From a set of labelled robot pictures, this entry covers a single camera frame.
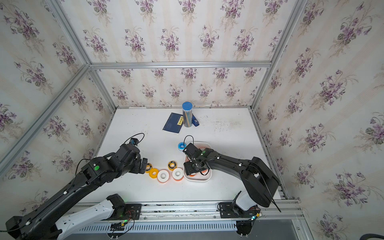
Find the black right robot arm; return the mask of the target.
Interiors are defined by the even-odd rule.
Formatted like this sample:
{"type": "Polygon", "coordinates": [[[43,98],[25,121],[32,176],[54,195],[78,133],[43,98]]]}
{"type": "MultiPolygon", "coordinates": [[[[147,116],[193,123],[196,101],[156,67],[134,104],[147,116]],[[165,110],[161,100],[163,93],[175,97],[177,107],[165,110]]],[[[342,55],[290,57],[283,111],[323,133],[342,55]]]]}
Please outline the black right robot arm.
{"type": "Polygon", "coordinates": [[[280,180],[260,158],[235,159],[210,148],[199,149],[192,143],[184,148],[183,153],[188,159],[184,163],[187,175],[216,170],[242,181],[246,192],[240,192],[235,197],[235,210],[245,212],[254,206],[268,208],[276,203],[274,195],[281,184],[280,180]]]}

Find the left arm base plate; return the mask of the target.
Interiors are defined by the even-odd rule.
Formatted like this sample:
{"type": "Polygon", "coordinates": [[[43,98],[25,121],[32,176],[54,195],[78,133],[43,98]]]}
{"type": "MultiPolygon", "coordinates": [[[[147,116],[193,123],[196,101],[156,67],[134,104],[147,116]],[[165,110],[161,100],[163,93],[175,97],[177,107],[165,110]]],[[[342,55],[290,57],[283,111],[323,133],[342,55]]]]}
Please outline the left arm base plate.
{"type": "Polygon", "coordinates": [[[138,220],[141,215],[142,204],[126,204],[121,210],[116,213],[117,220],[138,220]]]}

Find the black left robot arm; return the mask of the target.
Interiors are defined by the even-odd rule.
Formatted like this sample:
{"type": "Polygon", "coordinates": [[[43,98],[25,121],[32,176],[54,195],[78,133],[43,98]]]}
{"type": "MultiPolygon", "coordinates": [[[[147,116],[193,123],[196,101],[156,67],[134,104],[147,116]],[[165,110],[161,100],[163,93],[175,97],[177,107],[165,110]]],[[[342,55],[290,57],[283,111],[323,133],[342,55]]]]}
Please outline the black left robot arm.
{"type": "Polygon", "coordinates": [[[75,177],[40,207],[24,216],[13,216],[6,230],[15,240],[40,240],[57,233],[56,222],[80,200],[105,183],[126,173],[144,174],[148,159],[132,144],[122,144],[117,152],[91,159],[75,177]]]}

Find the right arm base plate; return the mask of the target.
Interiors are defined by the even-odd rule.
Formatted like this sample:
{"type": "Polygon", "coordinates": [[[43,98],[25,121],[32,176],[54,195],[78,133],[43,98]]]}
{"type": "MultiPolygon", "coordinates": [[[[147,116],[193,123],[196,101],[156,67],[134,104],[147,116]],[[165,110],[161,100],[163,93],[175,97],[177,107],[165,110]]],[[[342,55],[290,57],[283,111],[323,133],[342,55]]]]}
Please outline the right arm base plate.
{"type": "Polygon", "coordinates": [[[235,202],[221,202],[217,205],[221,219],[248,219],[255,220],[262,216],[261,209],[255,205],[249,210],[242,210],[235,202]]]}

